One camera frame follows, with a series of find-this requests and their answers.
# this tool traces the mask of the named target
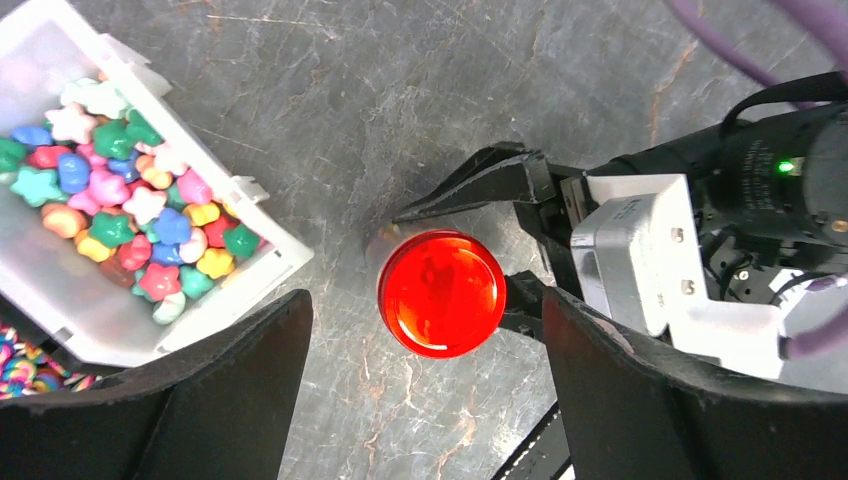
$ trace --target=blue bead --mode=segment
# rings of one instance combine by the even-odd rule
[[[180,258],[179,245],[162,245],[161,243],[153,244],[153,254],[150,255],[150,261],[166,267],[179,266],[185,263]]]
[[[163,244],[179,245],[191,240],[191,222],[173,208],[165,208],[153,221],[153,232]]]
[[[135,161],[138,160],[138,155],[130,154],[129,160],[110,159],[107,167],[109,171],[124,179],[124,183],[131,183],[138,180],[141,174],[135,168]]]
[[[35,150],[36,147],[53,145],[53,136],[44,127],[18,127],[12,130],[12,140]]]
[[[79,155],[63,153],[59,155],[59,188],[65,193],[79,193],[88,187],[91,167]]]

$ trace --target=green led light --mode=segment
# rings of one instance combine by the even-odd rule
[[[795,165],[792,162],[780,162],[777,164],[777,171],[780,173],[789,173],[792,170],[795,170]]]

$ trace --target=colorful bead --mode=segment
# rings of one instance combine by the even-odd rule
[[[6,339],[0,339],[0,366],[6,363],[6,360],[15,356],[15,342],[10,342]]]
[[[0,138],[0,173],[16,172],[26,158],[23,144],[8,138]]]
[[[203,256],[206,252],[206,234],[203,230],[195,227],[191,229],[191,239],[180,245],[180,258],[185,263],[194,263]]]
[[[106,168],[106,165],[109,162],[108,158],[98,155],[97,152],[94,151],[93,143],[77,145],[77,155],[88,160],[88,164],[91,165],[92,170]]]
[[[221,216],[221,209],[214,203],[207,203],[206,205],[191,204],[183,209],[183,215],[191,220],[192,226],[202,227],[218,220],[218,217]]]
[[[159,241],[159,235],[156,235],[156,232],[153,230],[153,222],[147,222],[143,225],[139,225],[139,227],[150,243],[156,243]]]
[[[138,110],[130,110],[127,114],[127,121],[127,135],[136,142],[142,142],[153,147],[162,143],[162,137],[138,113]]]
[[[159,325],[168,325],[185,310],[185,294],[183,292],[173,293],[157,303],[153,308],[153,321]]]
[[[135,271],[143,267],[153,253],[150,241],[144,235],[136,235],[129,243],[118,248],[118,258],[121,266],[129,271]]]
[[[150,294],[148,294],[143,288],[141,288],[141,285],[139,285],[139,282],[142,278],[144,278],[145,273],[147,273],[146,268],[142,268],[135,271],[135,285],[130,288],[130,293],[137,297],[144,297],[148,302],[152,302],[153,297],[151,297]]]
[[[233,256],[223,248],[210,248],[197,261],[197,269],[216,280],[235,270]]]
[[[221,201],[221,206],[224,207],[224,211],[227,212],[227,215],[233,218],[238,218],[238,215],[236,215],[236,212],[233,210],[233,207],[231,207],[229,203]]]
[[[153,231],[165,245],[177,245],[191,239],[191,222],[173,208],[165,208],[153,222]]]
[[[88,234],[108,248],[118,247],[135,238],[130,228],[129,216],[111,215],[105,212],[94,216]]]
[[[112,119],[126,116],[130,104],[111,82],[103,82],[92,90],[92,95],[88,98],[88,103],[85,104],[89,112],[95,115],[106,115]]]
[[[127,136],[123,122],[113,120],[94,129],[94,151],[103,157],[127,160],[135,142]]]
[[[97,377],[94,375],[86,375],[82,377],[77,383],[71,387],[72,392],[81,392],[83,390],[88,390],[92,385],[97,381]]]
[[[32,381],[32,389],[38,393],[55,392],[63,386],[62,376],[50,367],[39,368]]]
[[[138,285],[158,302],[180,291],[180,270],[177,267],[163,267],[151,263]]]
[[[92,197],[89,189],[85,189],[80,193],[71,195],[71,198],[68,199],[68,206],[76,210],[83,211],[91,216],[96,215],[101,208],[100,202]]]
[[[135,217],[136,223],[150,223],[162,213],[168,196],[165,192],[153,192],[146,187],[138,187],[129,200],[124,202],[124,211]]]
[[[153,166],[163,172],[171,172],[174,175],[185,175],[188,164],[170,143],[163,143],[154,149]]]
[[[129,160],[109,160],[107,168],[110,172],[123,178],[124,183],[132,183],[141,178],[141,174],[135,168],[135,162],[139,155],[138,150],[133,149]]]
[[[150,256],[150,261],[165,266],[179,266],[185,263],[180,257],[179,245],[162,243],[153,244],[153,254]]]
[[[189,265],[180,267],[180,284],[183,293],[192,300],[197,300],[215,286],[208,275]]]
[[[227,251],[241,258],[249,258],[259,246],[259,235],[251,232],[243,224],[224,232],[224,245]]]
[[[9,190],[22,196],[31,207],[40,207],[48,200],[58,200],[63,197],[58,183],[59,175],[56,170],[36,170],[23,166]]]
[[[97,120],[86,114],[80,104],[69,103],[64,108],[44,112],[44,116],[53,125],[51,135],[55,140],[91,143],[91,131]]]
[[[105,207],[120,205],[130,198],[124,179],[107,170],[95,170],[89,177],[89,193]]]
[[[166,203],[166,205],[173,208],[174,210],[182,211],[185,207],[188,206],[188,203],[186,203],[186,201],[183,200],[183,197],[180,196],[180,189],[177,188],[176,183],[168,187],[168,189],[165,190],[165,193],[168,194],[168,202]]]
[[[206,205],[212,201],[212,189],[194,170],[189,169],[177,179],[177,188],[180,189],[180,196],[189,203]]]
[[[29,342],[24,345],[24,354],[26,355],[27,360],[37,365],[42,365],[47,362],[47,354],[44,353],[44,350],[32,345]]]
[[[141,178],[159,190],[165,190],[174,181],[173,175],[159,170],[153,165],[153,157],[150,155],[138,157],[138,160],[135,162],[135,168],[141,173]]]
[[[48,203],[41,208],[41,224],[62,238],[74,238],[85,230],[88,221],[82,213],[67,205]]]
[[[71,103],[88,106],[91,98],[97,93],[97,85],[97,81],[90,78],[81,78],[75,82],[71,82],[62,89],[62,93],[59,96],[59,103],[66,106]]]
[[[135,285],[135,276],[121,265],[117,256],[109,257],[97,266],[100,274],[121,288],[131,288]]]
[[[226,247],[224,243],[224,232],[230,228],[234,228],[236,225],[238,225],[238,222],[222,216],[218,220],[204,226],[203,231],[206,233],[206,241],[209,246],[215,248]]]
[[[9,383],[19,383],[26,385],[32,384],[36,372],[35,364],[24,357],[15,357],[3,365],[3,374],[0,375],[0,380]]]
[[[27,163],[41,169],[56,168],[59,166],[59,156],[66,153],[71,153],[71,149],[61,145],[38,147],[27,158]]]
[[[74,244],[77,246],[77,252],[84,255],[97,263],[105,261],[107,258],[115,254],[114,248],[108,248],[97,240],[88,235],[88,230],[83,230],[74,237]]]
[[[59,155],[59,188],[66,193],[79,193],[88,187],[91,167],[79,155],[63,153]]]
[[[44,127],[18,127],[12,130],[12,140],[23,143],[30,148],[43,145],[53,145],[53,137]]]

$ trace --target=red bead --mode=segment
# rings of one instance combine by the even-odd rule
[[[68,147],[54,145],[52,147],[38,147],[27,159],[27,163],[35,168],[56,168],[59,166],[59,155],[72,153]]]
[[[235,228],[237,225],[238,222],[230,220],[225,215],[221,215],[218,217],[218,220],[207,224],[203,227],[203,231],[206,232],[206,239],[208,240],[209,246],[214,248],[225,248],[224,232],[230,228]]]
[[[118,248],[118,258],[121,259],[121,266],[131,272],[143,267],[150,260],[152,253],[153,247],[145,235],[136,235],[131,242],[125,243]]]
[[[144,180],[136,180],[132,183],[127,184],[127,188],[130,189],[130,197],[132,197],[133,192],[135,192],[141,187],[147,188],[149,190],[155,190],[155,188],[151,187],[150,184],[145,182]]]
[[[180,291],[180,269],[177,267],[163,267],[158,263],[151,263],[147,272],[138,281],[138,286],[150,295],[154,302],[162,301],[168,295]]]

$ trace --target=screw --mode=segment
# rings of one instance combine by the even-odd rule
[[[680,282],[680,290],[683,292],[683,295],[694,295],[695,294],[695,282],[692,280],[683,280]]]
[[[683,243],[683,229],[682,228],[672,228],[671,229],[671,239],[674,243]]]

